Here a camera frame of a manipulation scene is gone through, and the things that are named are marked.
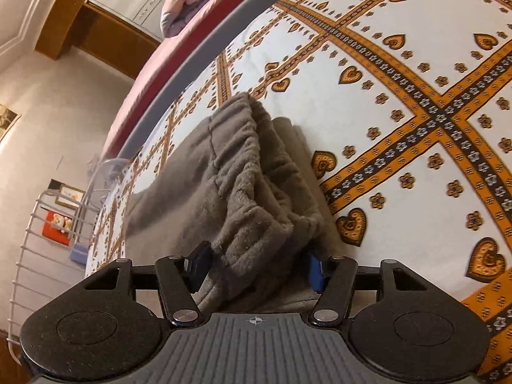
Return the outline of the grey-brown fleece pants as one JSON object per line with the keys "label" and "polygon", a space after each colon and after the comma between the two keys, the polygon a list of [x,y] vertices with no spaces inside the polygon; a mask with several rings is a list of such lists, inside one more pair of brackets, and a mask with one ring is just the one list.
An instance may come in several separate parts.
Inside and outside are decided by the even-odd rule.
{"label": "grey-brown fleece pants", "polygon": [[201,243],[212,267],[194,301],[206,314],[305,312],[308,247],[340,243],[290,121],[242,93],[201,121],[159,175],[131,196],[125,252],[134,264],[188,256]]}

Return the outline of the red box with teddy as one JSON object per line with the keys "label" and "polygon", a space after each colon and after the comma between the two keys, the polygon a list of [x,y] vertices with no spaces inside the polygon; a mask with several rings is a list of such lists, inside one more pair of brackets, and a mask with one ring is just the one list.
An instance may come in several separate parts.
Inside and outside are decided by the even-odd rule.
{"label": "red box with teddy", "polygon": [[42,235],[56,243],[68,246],[72,224],[73,219],[57,212],[48,211]]}

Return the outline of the small framed photo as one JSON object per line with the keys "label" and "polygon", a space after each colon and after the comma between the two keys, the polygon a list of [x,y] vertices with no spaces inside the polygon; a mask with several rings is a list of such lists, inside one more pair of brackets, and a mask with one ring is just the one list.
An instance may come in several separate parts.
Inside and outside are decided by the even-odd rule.
{"label": "small framed photo", "polygon": [[56,196],[56,204],[69,209],[77,210],[82,203],[85,192],[81,189],[61,184]]}

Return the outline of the orange heart patterned bedsheet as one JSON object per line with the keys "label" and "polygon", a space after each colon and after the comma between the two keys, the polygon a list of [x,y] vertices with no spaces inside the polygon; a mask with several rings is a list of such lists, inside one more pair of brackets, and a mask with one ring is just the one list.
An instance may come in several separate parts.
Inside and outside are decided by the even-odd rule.
{"label": "orange heart patterned bedsheet", "polygon": [[345,252],[467,305],[490,332],[480,379],[510,382],[511,0],[278,0],[164,102],[87,273],[124,255],[128,200],[239,92],[300,128]]}

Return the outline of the pink quilted large bed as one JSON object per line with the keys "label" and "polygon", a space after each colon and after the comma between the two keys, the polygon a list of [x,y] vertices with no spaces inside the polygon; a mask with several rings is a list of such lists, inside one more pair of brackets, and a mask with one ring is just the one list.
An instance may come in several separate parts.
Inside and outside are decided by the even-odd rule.
{"label": "pink quilted large bed", "polygon": [[277,0],[210,0],[175,37],[166,38],[135,78],[99,160],[131,158],[178,95],[230,40]]}

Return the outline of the dark wooden door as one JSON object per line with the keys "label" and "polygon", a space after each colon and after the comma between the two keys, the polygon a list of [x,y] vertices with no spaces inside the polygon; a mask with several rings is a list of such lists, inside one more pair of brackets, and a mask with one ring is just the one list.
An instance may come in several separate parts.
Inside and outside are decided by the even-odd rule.
{"label": "dark wooden door", "polygon": [[77,49],[132,79],[160,45],[155,38],[93,4],[80,8],[69,37]]}

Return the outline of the framed wall picture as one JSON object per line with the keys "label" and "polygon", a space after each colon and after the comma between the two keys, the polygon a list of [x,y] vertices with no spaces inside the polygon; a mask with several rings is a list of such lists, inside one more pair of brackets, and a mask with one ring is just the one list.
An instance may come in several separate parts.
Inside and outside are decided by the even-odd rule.
{"label": "framed wall picture", "polygon": [[10,131],[20,115],[4,105],[0,105],[0,140]]}

